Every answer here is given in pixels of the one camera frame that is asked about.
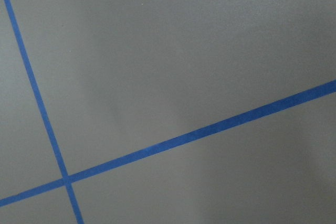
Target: gray floor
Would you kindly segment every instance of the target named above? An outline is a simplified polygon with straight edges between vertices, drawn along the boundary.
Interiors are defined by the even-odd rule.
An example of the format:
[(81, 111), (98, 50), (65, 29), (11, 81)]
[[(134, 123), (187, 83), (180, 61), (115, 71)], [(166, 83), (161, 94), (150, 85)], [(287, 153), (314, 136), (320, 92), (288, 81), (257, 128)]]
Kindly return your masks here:
[[(70, 174), (336, 79), (336, 0), (11, 0)], [(0, 0), (0, 198), (61, 177)], [(85, 223), (334, 223), (335, 94), (73, 184)], [(76, 223), (64, 188), (0, 223)]]

